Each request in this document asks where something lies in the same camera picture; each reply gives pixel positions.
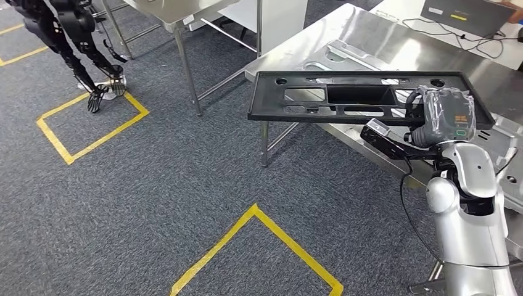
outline laptop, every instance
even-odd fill
[[[425,0],[421,16],[484,38],[492,38],[514,9],[489,0]]]

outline humanoid robot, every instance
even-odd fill
[[[96,113],[100,103],[109,89],[116,95],[125,93],[123,68],[112,65],[97,49],[91,33],[96,23],[93,16],[85,9],[91,1],[79,0],[49,0],[57,11],[57,17],[52,13],[44,0],[6,0],[14,9],[24,16],[27,30],[40,38],[52,51],[60,54],[64,62],[73,70],[75,78],[89,91],[88,110]],[[93,61],[93,64],[109,77],[110,85],[93,82],[84,66],[80,63],[73,49],[68,44],[64,31],[67,32],[74,45],[81,53]],[[120,62],[126,60],[114,52],[112,47],[104,42],[113,57]]]

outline black plastic tray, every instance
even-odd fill
[[[475,102],[477,129],[489,130],[495,124],[472,84],[461,72],[260,71],[247,118],[356,125],[378,118],[391,126],[421,126],[423,118],[396,117],[392,113],[392,109],[405,109],[396,91],[410,93],[420,85],[470,91]],[[286,98],[287,89],[317,89],[324,93],[324,100],[317,97],[319,101],[300,101],[303,96]],[[321,108],[329,108],[327,110],[331,112],[325,114],[320,112]],[[382,116],[348,115],[345,112],[379,112]]]

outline black cable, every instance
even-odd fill
[[[512,155],[512,157],[507,161],[507,163],[505,163],[505,165],[502,166],[502,167],[500,168],[500,170],[496,173],[496,177],[497,177],[497,176],[498,176],[502,171],[504,171],[504,169],[506,169],[506,168],[508,167],[508,165],[512,162],[512,159],[514,159],[514,158],[516,157],[516,154],[517,154],[518,149],[517,149],[517,148],[515,148],[515,149],[516,149],[516,151],[514,152],[514,155]]]
[[[429,33],[429,32],[426,32],[426,31],[423,31],[423,30],[416,30],[414,28],[412,28],[411,26],[407,25],[407,21],[411,21],[411,20],[420,20],[424,23],[437,23],[443,30],[445,30],[446,33]],[[473,49],[481,52],[482,54],[488,56],[489,58],[491,59],[497,59],[499,58],[502,54],[503,54],[503,51],[504,51],[504,44],[503,44],[503,40],[517,40],[517,38],[499,38],[499,39],[495,39],[494,37],[496,35],[499,35],[501,37],[506,37],[506,34],[503,33],[503,32],[498,32],[496,34],[494,34],[494,36],[492,36],[491,38],[487,38],[487,37],[481,37],[479,39],[469,39],[465,36],[465,34],[463,35],[458,35],[457,33],[455,32],[452,32],[451,30],[445,28],[443,26],[443,24],[441,24],[440,22],[436,22],[434,20],[423,20],[421,18],[408,18],[408,19],[405,19],[402,21],[402,23],[409,29],[413,30],[413,31],[416,31],[416,32],[420,32],[420,33],[424,33],[424,34],[427,34],[427,35],[431,35],[431,36],[445,36],[445,35],[454,35],[454,37],[456,38],[456,41],[458,42],[459,44],[459,48],[461,48],[461,50],[464,50],[464,51],[471,51]],[[463,40],[466,40],[466,41],[469,41],[469,42],[477,42],[477,44],[469,49],[466,49],[465,47],[463,47],[463,45],[461,44],[461,39]],[[483,51],[479,48],[479,46],[483,45],[483,44],[486,44],[486,43],[489,43],[489,42],[492,42],[492,41],[498,41],[501,45],[501,51],[498,55],[494,56],[494,55],[491,55],[489,54],[488,52],[486,51]]]
[[[405,198],[403,196],[403,184],[405,183],[405,179],[409,176],[412,175],[412,165],[410,164],[410,160],[408,160],[408,158],[404,158],[405,160],[405,163],[408,165],[409,167],[409,172],[404,174],[402,176],[402,179],[400,181],[400,197],[401,197],[401,200],[402,200],[402,206],[403,206],[403,210],[405,211],[405,215],[407,216],[407,219],[410,223],[410,226],[412,226],[412,229],[414,230],[414,232],[416,233],[416,235],[418,236],[418,239],[421,241],[421,243],[425,246],[425,248],[429,251],[429,253],[441,264],[443,264],[443,261],[438,257],[438,255],[429,247],[429,244],[427,244],[425,242],[425,240],[421,237],[421,234],[419,233],[419,231],[416,229],[416,227],[414,226],[414,222],[412,221],[412,218],[410,217],[410,214],[408,213],[407,211],[407,207],[405,206]]]

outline robotic arm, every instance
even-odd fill
[[[414,104],[421,99],[423,104]],[[407,99],[406,116],[424,117],[405,140],[387,137],[376,119],[361,137],[391,159],[431,159],[435,173],[426,189],[434,212],[447,295],[517,295],[505,246],[504,195],[483,148],[467,142],[476,128],[474,101],[456,88],[420,86]]]
[[[6,0],[6,2],[24,16],[25,27],[28,31],[40,38],[53,52],[62,56],[67,66],[73,70],[75,78],[91,93],[88,102],[90,112],[98,112],[100,102],[109,89],[107,86],[97,86],[93,82],[65,39],[64,30],[76,48],[88,56],[93,64],[109,77],[112,91],[118,96],[123,95],[125,85],[123,84],[122,67],[112,65],[94,45],[91,36],[95,27],[94,19],[84,9],[84,6],[89,5],[90,1],[82,3],[79,0],[50,0],[58,13],[58,19],[44,0]],[[125,62],[116,54],[113,56],[119,61]]]

